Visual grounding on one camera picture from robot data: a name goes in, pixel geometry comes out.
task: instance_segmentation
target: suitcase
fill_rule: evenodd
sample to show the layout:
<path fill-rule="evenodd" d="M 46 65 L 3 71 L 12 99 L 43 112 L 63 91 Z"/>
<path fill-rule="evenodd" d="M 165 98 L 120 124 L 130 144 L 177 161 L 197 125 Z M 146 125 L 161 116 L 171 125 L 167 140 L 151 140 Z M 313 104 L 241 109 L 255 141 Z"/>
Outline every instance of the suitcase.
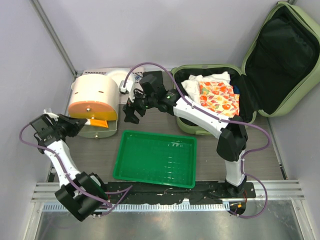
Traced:
<path fill-rule="evenodd" d="M 300 7 L 280 1 L 271 10 L 244 57 L 241 69 L 231 64 L 183 65 L 171 73 L 181 82 L 190 75 L 227 71 L 240 91 L 239 115 L 252 123 L 257 112 L 283 116 L 320 82 L 320 26 Z M 192 122 L 177 118 L 186 133 L 210 135 Z"/>

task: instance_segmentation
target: table surface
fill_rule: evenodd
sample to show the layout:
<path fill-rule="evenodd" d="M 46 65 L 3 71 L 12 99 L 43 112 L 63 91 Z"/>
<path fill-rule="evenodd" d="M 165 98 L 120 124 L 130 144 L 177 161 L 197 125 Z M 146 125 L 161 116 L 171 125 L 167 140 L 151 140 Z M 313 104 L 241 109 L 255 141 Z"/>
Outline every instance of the table surface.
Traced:
<path fill-rule="evenodd" d="M 163 83 L 167 89 L 172 88 L 171 80 L 165 75 L 163 75 Z M 149 109 L 144 117 L 140 117 L 139 124 L 124 122 L 124 117 L 125 114 L 120 105 L 118 131 L 111 137 L 92 139 L 77 136 L 67 139 L 72 159 L 79 171 L 98 174 L 105 182 L 115 181 L 112 174 L 124 130 L 191 136 L 180 130 L 175 116 L 159 112 L 157 109 Z M 258 115 L 254 124 L 269 130 L 265 117 Z M 258 130 L 249 127 L 247 133 L 249 138 L 247 150 L 259 148 L 267 143 L 265 135 Z M 192 136 L 197 139 L 196 180 L 224 180 L 226 178 L 225 163 L 216 152 L 218 140 L 213 136 Z M 246 156 L 244 167 L 247 173 L 261 180 L 283 179 L 272 145 L 263 151 Z"/>

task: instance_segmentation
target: white wall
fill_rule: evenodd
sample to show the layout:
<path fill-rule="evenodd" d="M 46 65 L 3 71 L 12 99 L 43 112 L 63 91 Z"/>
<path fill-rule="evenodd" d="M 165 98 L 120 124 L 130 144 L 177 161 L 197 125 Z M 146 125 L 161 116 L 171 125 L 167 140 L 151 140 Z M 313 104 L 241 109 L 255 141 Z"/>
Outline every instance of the white wall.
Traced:
<path fill-rule="evenodd" d="M 298 0 L 296 5 L 304 9 L 320 24 L 320 1 Z M 284 169 L 291 179 L 298 179 L 310 213 L 315 232 L 320 238 L 320 84 L 283 117 L 271 118 L 276 142 Z"/>
<path fill-rule="evenodd" d="M 240 66 L 277 0 L 40 0 L 77 70 Z"/>
<path fill-rule="evenodd" d="M 63 113 L 72 75 L 28 0 L 0 7 L 0 239 L 23 238 L 36 182 L 49 161 L 19 142 L 20 129 L 44 108 Z M 24 139 L 33 141 L 32 129 Z"/>

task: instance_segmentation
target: green plastic tray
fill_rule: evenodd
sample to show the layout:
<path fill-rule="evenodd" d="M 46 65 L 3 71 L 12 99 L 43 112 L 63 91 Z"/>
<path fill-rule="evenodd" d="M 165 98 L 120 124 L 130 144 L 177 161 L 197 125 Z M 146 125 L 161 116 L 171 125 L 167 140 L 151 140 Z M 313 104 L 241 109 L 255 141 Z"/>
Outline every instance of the green plastic tray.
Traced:
<path fill-rule="evenodd" d="M 113 177 L 190 189 L 196 183 L 196 157 L 194 137 L 125 130 Z"/>

